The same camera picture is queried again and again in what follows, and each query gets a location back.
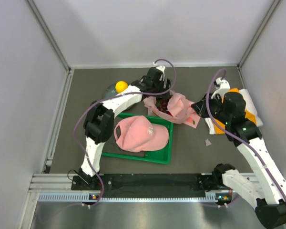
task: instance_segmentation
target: cap logo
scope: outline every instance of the cap logo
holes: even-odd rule
[[[149,134],[153,135],[153,128],[152,127],[149,127],[148,131],[147,131]]]

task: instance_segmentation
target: pink bag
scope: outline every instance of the pink bag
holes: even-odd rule
[[[167,110],[172,114],[166,114],[159,111],[156,107],[156,97],[147,97],[144,99],[145,107],[148,108],[148,115],[154,113],[155,115],[176,124],[187,124],[193,128],[197,127],[197,124],[200,120],[200,116],[191,108],[191,105],[194,102],[191,102],[185,98],[184,95],[180,93],[174,93],[171,91],[173,95],[168,102]]]

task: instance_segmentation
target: gray floor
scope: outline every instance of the gray floor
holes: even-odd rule
[[[238,199],[229,208],[200,203],[101,203],[87,207],[70,203],[38,203],[31,229],[263,229],[252,207]]]
[[[178,79],[174,90],[191,101],[199,101],[219,67],[177,68]],[[67,173],[78,170],[84,153],[76,145],[72,131],[75,123],[92,101],[102,97],[105,88],[119,80],[132,82],[147,73],[147,68],[132,69],[87,69],[75,70],[61,129],[56,145],[51,173]],[[165,76],[173,78],[172,69]],[[236,67],[227,67],[231,87],[242,88]],[[146,115],[143,102],[136,104],[129,113]],[[85,145],[82,125],[78,136]],[[205,140],[212,143],[205,146]],[[168,165],[113,157],[101,158],[102,173],[207,173],[219,163],[230,163],[240,172],[251,172],[244,157],[225,135],[209,135],[206,123],[200,120],[196,129],[186,125],[174,125],[172,159]]]

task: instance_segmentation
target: yellow ball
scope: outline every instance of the yellow ball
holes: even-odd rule
[[[128,87],[128,84],[124,81],[119,81],[115,85],[115,90],[117,93],[123,92]]]

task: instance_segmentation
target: orange cloth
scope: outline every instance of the orange cloth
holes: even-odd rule
[[[229,92],[237,92],[237,93],[239,93],[239,90],[237,88],[232,88],[232,89],[229,90]],[[250,112],[248,112],[247,110],[245,110],[245,112],[246,112],[245,117],[256,124],[255,116],[253,114],[251,114]],[[219,122],[217,119],[215,119],[215,120],[223,129],[225,128],[225,125],[223,123]],[[219,129],[215,124],[214,124],[214,129],[215,129],[215,133],[217,135],[224,134],[224,132],[221,129]]]

